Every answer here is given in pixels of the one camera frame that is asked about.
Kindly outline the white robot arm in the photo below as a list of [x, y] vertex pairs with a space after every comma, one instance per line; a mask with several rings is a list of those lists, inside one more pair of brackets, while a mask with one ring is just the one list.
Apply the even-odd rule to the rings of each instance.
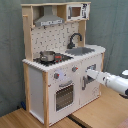
[[121, 97], [128, 99], [128, 79], [92, 69], [87, 69], [86, 73], [97, 82], [116, 91]]

